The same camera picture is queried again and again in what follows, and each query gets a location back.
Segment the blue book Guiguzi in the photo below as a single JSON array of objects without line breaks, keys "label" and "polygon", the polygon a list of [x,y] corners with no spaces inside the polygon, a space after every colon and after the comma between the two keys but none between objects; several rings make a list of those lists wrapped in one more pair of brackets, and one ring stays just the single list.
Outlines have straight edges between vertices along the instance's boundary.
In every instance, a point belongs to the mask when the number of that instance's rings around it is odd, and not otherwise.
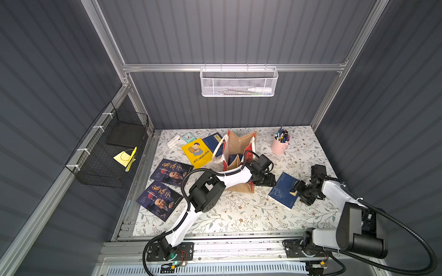
[{"label": "blue book Guiguzi", "polygon": [[283,172],[277,180],[275,187],[270,190],[270,198],[276,200],[286,208],[292,209],[298,199],[298,192],[292,191],[297,181],[296,178]]}]

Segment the burlap canvas bag red panel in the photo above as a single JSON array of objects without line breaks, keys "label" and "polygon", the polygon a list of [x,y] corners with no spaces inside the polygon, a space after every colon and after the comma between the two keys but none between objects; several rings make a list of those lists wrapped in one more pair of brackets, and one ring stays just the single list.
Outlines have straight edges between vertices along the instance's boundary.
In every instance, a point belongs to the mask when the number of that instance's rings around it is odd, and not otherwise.
[{"label": "burlap canvas bag red panel", "polygon": [[223,164],[223,172],[221,176],[217,176],[226,186],[226,190],[240,193],[254,193],[254,186],[251,181],[246,181],[246,176],[250,179],[251,174],[241,172],[241,166],[244,162],[249,162],[254,159],[251,151],[256,149],[257,132],[251,132],[244,136],[236,135],[232,129],[228,130],[227,134],[221,139],[216,146],[216,150],[223,147],[222,155],[216,158],[212,155],[212,160],[215,163]]}]

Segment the blue book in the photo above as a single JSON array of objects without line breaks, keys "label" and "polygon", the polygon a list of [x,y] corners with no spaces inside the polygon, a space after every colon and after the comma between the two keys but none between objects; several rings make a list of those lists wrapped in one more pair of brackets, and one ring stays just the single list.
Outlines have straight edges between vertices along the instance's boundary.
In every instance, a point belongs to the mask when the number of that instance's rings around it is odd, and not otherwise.
[{"label": "blue book", "polygon": [[[216,132],[214,134],[207,136],[206,138],[203,138],[203,142],[211,150],[212,153],[215,153],[216,158],[220,157],[223,153],[224,142],[221,141],[222,138],[223,136],[219,132]],[[217,148],[219,143],[221,143],[221,145],[218,148],[218,150],[215,152],[215,149]]]}]

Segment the yellow cartoon cover book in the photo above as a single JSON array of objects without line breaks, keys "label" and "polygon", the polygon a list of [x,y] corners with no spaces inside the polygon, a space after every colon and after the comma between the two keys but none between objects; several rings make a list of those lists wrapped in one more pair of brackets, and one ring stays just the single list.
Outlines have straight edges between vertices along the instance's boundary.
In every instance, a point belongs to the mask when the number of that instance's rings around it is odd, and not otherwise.
[{"label": "yellow cartoon cover book", "polygon": [[199,169],[212,161],[212,151],[200,138],[181,147],[194,169]]}]

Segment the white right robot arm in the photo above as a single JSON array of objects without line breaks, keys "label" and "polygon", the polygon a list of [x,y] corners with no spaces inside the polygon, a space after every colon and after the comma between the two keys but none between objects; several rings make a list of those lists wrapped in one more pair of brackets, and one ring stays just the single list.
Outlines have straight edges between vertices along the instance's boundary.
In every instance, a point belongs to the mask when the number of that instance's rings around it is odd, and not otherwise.
[{"label": "white right robot arm", "polygon": [[341,212],[336,228],[306,230],[300,240],[305,255],[314,256],[323,248],[331,248],[378,259],[387,256],[387,218],[350,195],[344,184],[328,176],[325,166],[313,165],[310,182],[297,181],[292,191],[308,206],[329,199]]}]

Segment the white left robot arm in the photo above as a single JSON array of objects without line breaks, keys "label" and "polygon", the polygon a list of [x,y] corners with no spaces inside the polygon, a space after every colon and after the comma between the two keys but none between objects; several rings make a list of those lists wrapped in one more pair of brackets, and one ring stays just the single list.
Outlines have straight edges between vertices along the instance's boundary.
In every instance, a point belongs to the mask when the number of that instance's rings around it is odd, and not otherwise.
[{"label": "white left robot arm", "polygon": [[177,255],[178,247],[182,244],[186,233],[195,221],[203,214],[207,213],[217,204],[223,192],[239,184],[257,184],[259,186],[275,186],[275,175],[272,173],[273,162],[265,155],[257,155],[253,151],[246,151],[252,154],[250,161],[243,162],[239,167],[216,172],[212,169],[196,169],[190,174],[201,173],[201,176],[186,193],[184,187],[188,177],[185,177],[181,192],[186,202],[186,207],[170,230],[160,234],[157,243],[168,261]]}]

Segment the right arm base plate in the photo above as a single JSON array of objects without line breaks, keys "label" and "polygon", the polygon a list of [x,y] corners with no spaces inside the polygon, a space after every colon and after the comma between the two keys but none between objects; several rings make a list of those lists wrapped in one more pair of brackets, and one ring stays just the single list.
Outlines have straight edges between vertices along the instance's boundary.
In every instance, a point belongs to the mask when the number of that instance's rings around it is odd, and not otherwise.
[{"label": "right arm base plate", "polygon": [[303,238],[286,239],[283,240],[282,245],[288,258],[329,257],[322,247],[307,243]]}]

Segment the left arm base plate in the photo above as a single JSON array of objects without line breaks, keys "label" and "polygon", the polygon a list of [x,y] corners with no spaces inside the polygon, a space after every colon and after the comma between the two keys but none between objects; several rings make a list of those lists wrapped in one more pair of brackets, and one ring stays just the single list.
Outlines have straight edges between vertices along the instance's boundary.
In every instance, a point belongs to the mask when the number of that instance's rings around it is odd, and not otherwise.
[{"label": "left arm base plate", "polygon": [[192,261],[194,243],[184,242],[176,247],[167,246],[166,243],[155,242],[148,246],[146,253],[146,261]]}]

